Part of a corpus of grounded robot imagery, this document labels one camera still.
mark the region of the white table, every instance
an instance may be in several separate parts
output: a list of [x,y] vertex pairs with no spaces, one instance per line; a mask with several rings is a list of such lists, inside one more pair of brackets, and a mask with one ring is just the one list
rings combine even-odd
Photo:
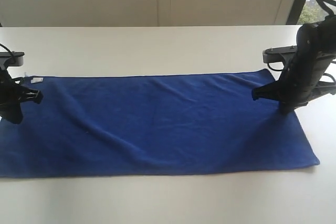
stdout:
[[[132,76],[254,71],[297,26],[1,28],[24,51],[13,76]],[[329,73],[336,75],[336,66]],[[336,97],[297,110],[321,165],[287,172],[0,180],[0,223],[334,223]]]

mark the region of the towel label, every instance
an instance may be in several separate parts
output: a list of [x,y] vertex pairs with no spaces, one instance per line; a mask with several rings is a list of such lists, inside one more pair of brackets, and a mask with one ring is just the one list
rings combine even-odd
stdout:
[[30,82],[31,83],[43,82],[43,77],[34,77]]

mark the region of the blue towel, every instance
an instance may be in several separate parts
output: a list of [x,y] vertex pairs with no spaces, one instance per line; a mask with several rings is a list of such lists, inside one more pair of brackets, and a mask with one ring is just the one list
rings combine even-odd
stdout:
[[181,76],[58,78],[25,85],[40,105],[0,122],[0,176],[191,175],[318,165],[295,113],[253,101],[266,69]]

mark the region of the white tag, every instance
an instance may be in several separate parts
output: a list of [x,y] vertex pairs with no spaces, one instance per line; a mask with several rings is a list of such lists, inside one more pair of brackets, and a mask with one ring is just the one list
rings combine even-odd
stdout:
[[31,83],[43,82],[43,77],[34,77],[30,82]]

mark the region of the microfiber towel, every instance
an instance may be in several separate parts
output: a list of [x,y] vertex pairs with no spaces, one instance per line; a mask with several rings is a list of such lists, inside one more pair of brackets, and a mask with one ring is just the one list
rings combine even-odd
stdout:
[[179,76],[60,78],[24,85],[19,125],[0,122],[0,176],[195,175],[318,165],[296,114],[251,90],[266,69]]

